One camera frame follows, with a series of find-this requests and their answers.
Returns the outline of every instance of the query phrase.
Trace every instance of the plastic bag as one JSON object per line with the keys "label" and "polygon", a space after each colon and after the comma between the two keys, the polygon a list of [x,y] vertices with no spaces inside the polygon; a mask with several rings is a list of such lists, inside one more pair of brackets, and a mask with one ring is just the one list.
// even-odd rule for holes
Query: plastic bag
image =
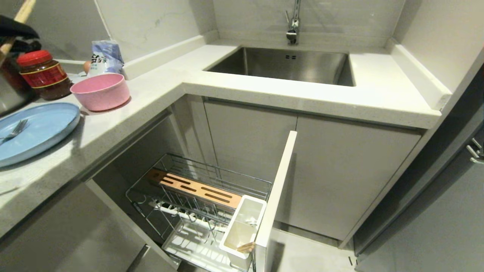
{"label": "plastic bag", "polygon": [[104,73],[121,73],[124,62],[118,43],[115,41],[93,41],[91,67],[88,76]]}

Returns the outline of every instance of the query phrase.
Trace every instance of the stainless steel sink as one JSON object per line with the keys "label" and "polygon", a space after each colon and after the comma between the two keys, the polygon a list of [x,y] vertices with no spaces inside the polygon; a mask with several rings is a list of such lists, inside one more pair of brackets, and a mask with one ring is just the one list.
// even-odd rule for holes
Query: stainless steel sink
{"label": "stainless steel sink", "polygon": [[205,71],[355,86],[343,53],[242,47]]}

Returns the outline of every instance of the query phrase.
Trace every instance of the white plastic container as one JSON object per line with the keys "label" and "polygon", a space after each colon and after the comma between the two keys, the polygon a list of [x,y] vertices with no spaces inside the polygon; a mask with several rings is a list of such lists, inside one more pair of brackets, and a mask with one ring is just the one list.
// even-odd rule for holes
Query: white plastic container
{"label": "white plastic container", "polygon": [[249,268],[252,254],[239,252],[237,248],[255,241],[266,206],[267,202],[262,199],[242,196],[219,245],[220,249],[227,252],[233,266],[243,270]]}

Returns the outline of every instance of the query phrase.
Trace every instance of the glass jar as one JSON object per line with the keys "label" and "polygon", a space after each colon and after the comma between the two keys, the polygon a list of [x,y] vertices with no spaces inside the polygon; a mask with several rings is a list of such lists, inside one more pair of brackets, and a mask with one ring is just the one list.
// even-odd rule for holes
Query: glass jar
{"label": "glass jar", "polygon": [[71,80],[49,51],[26,53],[17,59],[20,74],[45,100],[55,100],[71,94]]}

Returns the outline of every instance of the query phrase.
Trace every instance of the white quartz countertop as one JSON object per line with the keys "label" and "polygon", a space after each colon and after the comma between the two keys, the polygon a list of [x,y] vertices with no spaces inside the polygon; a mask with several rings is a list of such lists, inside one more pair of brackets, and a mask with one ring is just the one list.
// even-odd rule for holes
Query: white quartz countertop
{"label": "white quartz countertop", "polygon": [[[70,136],[45,153],[0,168],[0,237],[185,94],[424,129],[432,128],[441,116],[426,104],[383,48],[297,47],[349,53],[356,87],[203,71],[240,45],[287,48],[219,40],[128,81],[131,101],[118,109],[89,112],[73,95],[54,101],[78,105],[81,122]],[[47,102],[39,100],[28,107],[41,103]]]}

